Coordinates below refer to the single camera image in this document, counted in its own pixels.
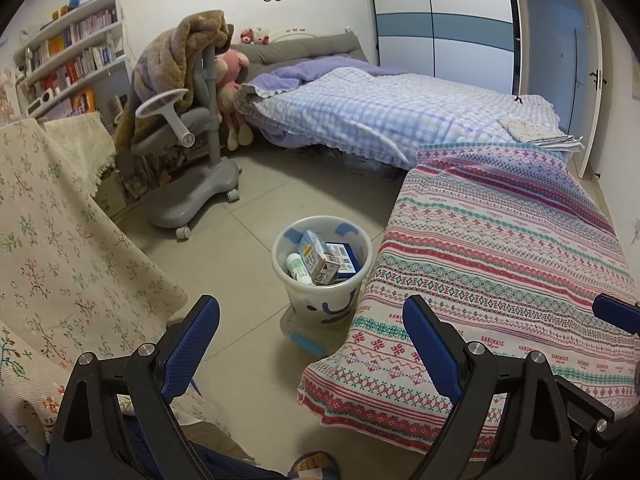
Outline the white bottle green label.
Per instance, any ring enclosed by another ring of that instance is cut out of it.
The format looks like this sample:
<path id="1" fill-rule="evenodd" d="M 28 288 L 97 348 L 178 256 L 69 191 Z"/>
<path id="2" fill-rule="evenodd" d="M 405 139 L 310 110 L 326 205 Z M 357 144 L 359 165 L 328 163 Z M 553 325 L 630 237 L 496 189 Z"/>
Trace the white bottle green label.
<path id="1" fill-rule="evenodd" d="M 288 269 L 288 274 L 290 277 L 296 282 L 312 285 L 314 281 L 309 274 L 303 258 L 297 253 L 292 252 L 285 259 L 286 268 Z"/>

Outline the pink plush toy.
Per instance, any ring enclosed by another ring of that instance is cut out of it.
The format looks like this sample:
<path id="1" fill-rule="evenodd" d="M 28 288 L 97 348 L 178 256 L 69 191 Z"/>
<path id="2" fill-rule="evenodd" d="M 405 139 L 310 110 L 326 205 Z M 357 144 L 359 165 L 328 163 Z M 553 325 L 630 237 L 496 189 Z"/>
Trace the pink plush toy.
<path id="1" fill-rule="evenodd" d="M 217 110 L 228 130 L 227 148 L 230 152 L 254 141 L 252 129 L 234 104 L 240 90 L 239 76 L 243 68 L 249 67 L 250 60 L 237 50 L 229 49 L 215 58 Z"/>

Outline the white door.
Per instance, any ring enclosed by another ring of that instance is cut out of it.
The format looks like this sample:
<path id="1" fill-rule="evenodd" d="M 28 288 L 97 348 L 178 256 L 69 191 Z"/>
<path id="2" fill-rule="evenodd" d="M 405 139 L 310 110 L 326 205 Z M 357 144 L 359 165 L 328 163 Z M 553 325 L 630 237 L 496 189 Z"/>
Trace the white door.
<path id="1" fill-rule="evenodd" d="M 526 0 L 526 18 L 527 90 L 549 101 L 560 129 L 580 141 L 574 161 L 585 177 L 604 86 L 596 0 Z"/>

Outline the floral cream cloth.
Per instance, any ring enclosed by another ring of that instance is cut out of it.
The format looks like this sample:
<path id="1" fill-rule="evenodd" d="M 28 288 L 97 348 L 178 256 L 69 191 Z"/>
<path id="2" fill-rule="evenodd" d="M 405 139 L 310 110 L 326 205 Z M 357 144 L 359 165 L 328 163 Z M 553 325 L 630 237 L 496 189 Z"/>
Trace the floral cream cloth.
<path id="1" fill-rule="evenodd" d="M 1 421 L 46 452 L 81 353 L 129 356 L 186 292 L 108 218 L 34 120 L 1 129 Z"/>

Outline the blue white carton box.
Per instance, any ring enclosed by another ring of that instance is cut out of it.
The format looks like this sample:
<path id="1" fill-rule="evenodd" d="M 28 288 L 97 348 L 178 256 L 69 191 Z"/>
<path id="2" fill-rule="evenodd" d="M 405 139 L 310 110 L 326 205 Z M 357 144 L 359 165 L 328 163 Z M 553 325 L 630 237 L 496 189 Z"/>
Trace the blue white carton box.
<path id="1" fill-rule="evenodd" d="M 340 264 L 340 267 L 335 274 L 334 281 L 340 282 L 349 280 L 361 270 L 361 264 L 352 249 L 352 246 L 349 244 L 327 242 L 326 247 Z"/>

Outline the folded white cloth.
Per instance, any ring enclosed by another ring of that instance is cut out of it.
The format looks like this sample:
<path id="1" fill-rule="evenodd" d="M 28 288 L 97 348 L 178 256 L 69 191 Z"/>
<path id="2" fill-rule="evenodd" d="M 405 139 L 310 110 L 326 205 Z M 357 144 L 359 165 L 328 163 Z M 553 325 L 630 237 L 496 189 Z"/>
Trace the folded white cloth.
<path id="1" fill-rule="evenodd" d="M 532 144 L 552 152 L 578 153 L 584 149 L 581 138 L 570 136 L 559 128 L 515 117 L 501 117 L 498 123 L 516 142 Z"/>

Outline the white bookshelf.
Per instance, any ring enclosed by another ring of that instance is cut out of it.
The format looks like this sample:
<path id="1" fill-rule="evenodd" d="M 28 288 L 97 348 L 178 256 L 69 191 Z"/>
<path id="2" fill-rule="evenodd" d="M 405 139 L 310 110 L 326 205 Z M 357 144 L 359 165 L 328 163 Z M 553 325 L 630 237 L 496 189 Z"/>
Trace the white bookshelf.
<path id="1" fill-rule="evenodd" d="M 25 117 L 94 107 L 106 122 L 129 90 L 132 55 L 120 0 L 89 0 L 26 40 L 14 54 L 16 95 Z"/>

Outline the white trash bin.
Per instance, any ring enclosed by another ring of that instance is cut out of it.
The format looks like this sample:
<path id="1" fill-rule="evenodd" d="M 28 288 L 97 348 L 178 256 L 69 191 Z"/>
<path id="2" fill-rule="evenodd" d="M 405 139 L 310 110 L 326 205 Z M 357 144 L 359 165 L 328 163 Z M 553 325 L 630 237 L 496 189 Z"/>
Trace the white trash bin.
<path id="1" fill-rule="evenodd" d="M 333 326 L 348 318 L 373 256 L 368 234 L 341 217 L 312 216 L 285 228 L 273 243 L 271 260 L 295 323 Z"/>

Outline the grey desk chair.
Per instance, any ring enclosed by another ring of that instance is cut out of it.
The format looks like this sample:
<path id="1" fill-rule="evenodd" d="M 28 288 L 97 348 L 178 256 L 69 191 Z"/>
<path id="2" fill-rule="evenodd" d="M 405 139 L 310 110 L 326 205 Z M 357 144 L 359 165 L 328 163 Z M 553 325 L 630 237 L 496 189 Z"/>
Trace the grey desk chair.
<path id="1" fill-rule="evenodd" d="M 138 119 L 160 117 L 163 125 L 148 138 L 131 145 L 137 156 L 155 156 L 170 165 L 170 181 L 161 184 L 143 202 L 146 220 L 158 228 L 175 232 L 184 242 L 191 236 L 190 223 L 217 195 L 230 203 L 240 199 L 241 169 L 222 154 L 217 105 L 217 66 L 213 46 L 195 58 L 193 102 L 185 112 L 178 102 L 185 88 L 164 91 L 143 101 L 136 109 Z"/>

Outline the small milk carton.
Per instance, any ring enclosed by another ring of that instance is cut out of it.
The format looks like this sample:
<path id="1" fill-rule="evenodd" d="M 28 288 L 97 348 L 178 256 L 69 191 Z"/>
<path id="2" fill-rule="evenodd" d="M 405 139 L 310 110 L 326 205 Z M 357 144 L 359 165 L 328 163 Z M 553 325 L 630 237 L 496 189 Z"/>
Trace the small milk carton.
<path id="1" fill-rule="evenodd" d="M 315 285 L 329 285 L 334 281 L 340 264 L 331 255 L 326 242 L 318 233 L 305 230 L 297 250 Z"/>

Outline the patterned striped blanket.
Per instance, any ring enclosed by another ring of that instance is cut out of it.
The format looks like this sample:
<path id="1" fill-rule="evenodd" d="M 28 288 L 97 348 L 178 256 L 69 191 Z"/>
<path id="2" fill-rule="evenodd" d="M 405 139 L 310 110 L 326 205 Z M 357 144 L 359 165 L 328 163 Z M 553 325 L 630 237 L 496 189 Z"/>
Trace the patterned striped blanket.
<path id="1" fill-rule="evenodd" d="M 540 351 L 626 416 L 639 402 L 639 341 L 593 315 L 603 293 L 637 299 L 612 224 L 561 157 L 527 144 L 424 146 L 346 340 L 306 367 L 299 403 L 324 426 L 427 451 L 452 405 L 404 329 L 402 305 L 418 295 L 464 339 L 497 356 Z"/>

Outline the grey headboard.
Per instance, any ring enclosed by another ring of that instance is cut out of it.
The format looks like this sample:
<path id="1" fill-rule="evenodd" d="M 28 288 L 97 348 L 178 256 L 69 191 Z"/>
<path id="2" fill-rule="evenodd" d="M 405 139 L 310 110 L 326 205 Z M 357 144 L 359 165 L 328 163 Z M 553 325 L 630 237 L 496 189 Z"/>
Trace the grey headboard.
<path id="1" fill-rule="evenodd" d="M 346 56 L 368 62 L 357 36 L 353 32 L 339 35 L 285 39 L 270 44 L 234 44 L 234 50 L 243 53 L 250 66 L 242 68 L 239 82 L 272 72 L 277 68 L 331 56 Z"/>

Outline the white blue wardrobe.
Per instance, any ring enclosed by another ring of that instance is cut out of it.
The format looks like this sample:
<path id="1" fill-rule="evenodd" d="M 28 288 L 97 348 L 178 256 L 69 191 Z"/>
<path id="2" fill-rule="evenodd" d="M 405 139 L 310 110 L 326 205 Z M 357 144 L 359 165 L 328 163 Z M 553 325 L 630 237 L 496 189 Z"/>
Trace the white blue wardrobe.
<path id="1" fill-rule="evenodd" d="M 518 0 L 372 0 L 372 9 L 381 65 L 518 91 Z"/>

